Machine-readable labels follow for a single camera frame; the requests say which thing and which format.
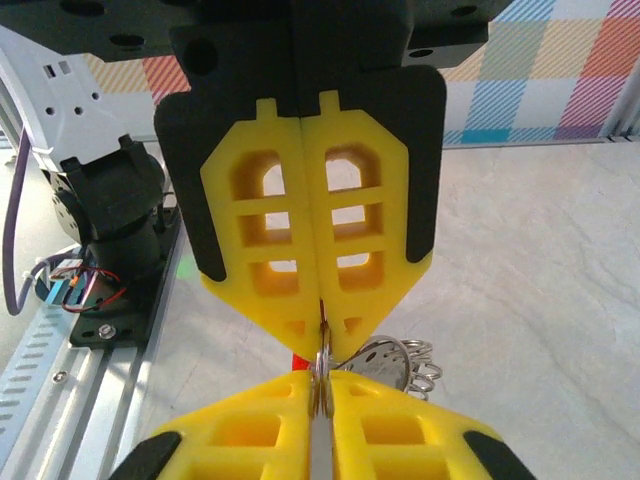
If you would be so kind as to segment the silver chain keyring bundle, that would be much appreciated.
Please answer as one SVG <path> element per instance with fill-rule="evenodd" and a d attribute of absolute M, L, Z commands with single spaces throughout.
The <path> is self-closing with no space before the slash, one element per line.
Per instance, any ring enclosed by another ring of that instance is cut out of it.
<path fill-rule="evenodd" d="M 323 340 L 311 369 L 310 480 L 333 479 L 333 398 L 329 383 L 331 370 L 356 373 L 405 392 L 411 380 L 412 363 L 408 347 L 391 336 L 371 337 L 353 356 L 344 361 L 334 360 L 329 340 Z"/>

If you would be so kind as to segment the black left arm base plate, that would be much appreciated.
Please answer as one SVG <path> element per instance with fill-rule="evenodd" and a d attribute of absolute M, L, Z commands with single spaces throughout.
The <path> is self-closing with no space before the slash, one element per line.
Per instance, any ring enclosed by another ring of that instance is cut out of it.
<path fill-rule="evenodd" d="M 148 343 L 172 260 L 181 216 L 175 207 L 155 214 L 126 239 L 90 246 L 109 273 L 90 282 L 69 336 L 75 347 L 114 349 Z"/>

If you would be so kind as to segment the aluminium frame post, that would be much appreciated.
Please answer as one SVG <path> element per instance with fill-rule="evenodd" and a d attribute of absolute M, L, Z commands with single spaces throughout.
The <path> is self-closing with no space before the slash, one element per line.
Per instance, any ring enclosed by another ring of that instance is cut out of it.
<path fill-rule="evenodd" d="M 640 132 L 640 58 L 636 61 L 621 93 L 601 130 L 607 143 L 632 141 Z"/>

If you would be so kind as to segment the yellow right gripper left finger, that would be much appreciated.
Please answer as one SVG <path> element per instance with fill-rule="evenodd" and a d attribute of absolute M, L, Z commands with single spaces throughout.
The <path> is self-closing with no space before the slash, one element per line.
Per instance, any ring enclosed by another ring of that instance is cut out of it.
<path fill-rule="evenodd" d="M 310 480 L 309 372 L 290 372 L 177 417 L 108 480 Z"/>

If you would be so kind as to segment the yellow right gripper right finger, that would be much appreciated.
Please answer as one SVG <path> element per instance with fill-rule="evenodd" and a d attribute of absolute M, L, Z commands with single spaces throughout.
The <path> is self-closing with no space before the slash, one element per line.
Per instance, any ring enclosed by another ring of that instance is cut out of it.
<path fill-rule="evenodd" d="M 333 480 L 535 480 L 465 415 L 350 372 L 330 374 Z"/>

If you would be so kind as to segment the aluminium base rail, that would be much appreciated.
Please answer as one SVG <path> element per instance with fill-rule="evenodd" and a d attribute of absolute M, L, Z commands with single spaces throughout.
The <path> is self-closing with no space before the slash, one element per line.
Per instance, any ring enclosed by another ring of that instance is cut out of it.
<path fill-rule="evenodd" d="M 144 347 L 76 354 L 80 369 L 66 380 L 49 419 L 43 466 L 34 480 L 106 480 L 136 444 L 150 373 L 176 281 L 184 228 L 178 231 L 149 341 Z"/>

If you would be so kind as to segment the aluminium frame bar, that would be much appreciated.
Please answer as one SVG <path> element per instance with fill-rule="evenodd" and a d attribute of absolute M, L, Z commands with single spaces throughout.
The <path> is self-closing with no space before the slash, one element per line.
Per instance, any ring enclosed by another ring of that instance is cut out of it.
<path fill-rule="evenodd" d="M 610 137 L 562 137 L 550 128 L 449 130 L 443 137 L 443 148 L 474 149 L 501 147 L 529 147 L 574 144 L 614 143 Z"/>

